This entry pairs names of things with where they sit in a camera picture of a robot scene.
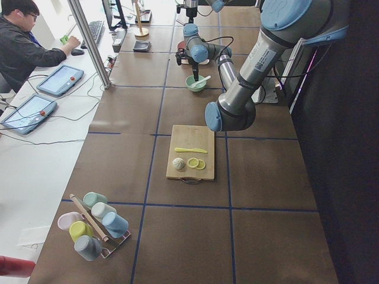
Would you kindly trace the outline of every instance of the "black jacket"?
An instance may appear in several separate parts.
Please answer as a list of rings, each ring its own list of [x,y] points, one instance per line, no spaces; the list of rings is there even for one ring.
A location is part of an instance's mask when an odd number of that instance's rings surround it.
[[[37,66],[57,66],[64,59],[62,50],[40,47],[30,40],[29,33],[0,17],[0,72],[15,92]]]

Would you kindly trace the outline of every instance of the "green bowl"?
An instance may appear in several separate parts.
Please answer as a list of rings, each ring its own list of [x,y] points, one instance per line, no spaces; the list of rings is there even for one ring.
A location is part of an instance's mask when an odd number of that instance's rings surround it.
[[[185,85],[187,86],[187,88],[192,92],[200,92],[205,88],[207,81],[201,82],[200,84],[197,84],[194,88],[191,88],[190,85],[193,83],[195,83],[194,75],[188,76],[185,80]]]

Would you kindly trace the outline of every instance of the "glasses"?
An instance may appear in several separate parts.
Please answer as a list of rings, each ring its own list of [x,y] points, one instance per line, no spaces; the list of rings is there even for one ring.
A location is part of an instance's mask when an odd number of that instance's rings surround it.
[[[34,22],[37,21],[37,17],[38,17],[38,16],[33,15],[33,14],[29,14],[29,15],[31,15],[31,16],[33,17]]]

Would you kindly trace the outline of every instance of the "man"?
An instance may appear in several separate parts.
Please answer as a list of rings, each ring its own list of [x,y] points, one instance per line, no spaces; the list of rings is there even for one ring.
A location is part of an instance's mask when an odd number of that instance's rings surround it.
[[[59,65],[80,45],[76,37],[59,49],[46,50],[31,33],[40,11],[33,0],[1,0],[0,73],[18,92],[37,67]]]

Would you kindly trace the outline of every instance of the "keyboard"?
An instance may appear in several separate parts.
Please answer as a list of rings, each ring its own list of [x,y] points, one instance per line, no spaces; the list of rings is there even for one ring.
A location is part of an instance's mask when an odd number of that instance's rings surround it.
[[[89,30],[92,34],[92,37],[94,38],[95,43],[97,44],[101,38],[102,35],[102,26],[104,25],[104,21],[93,21],[88,24]],[[83,40],[81,44],[81,49],[86,49],[87,46],[85,45],[85,42]]]

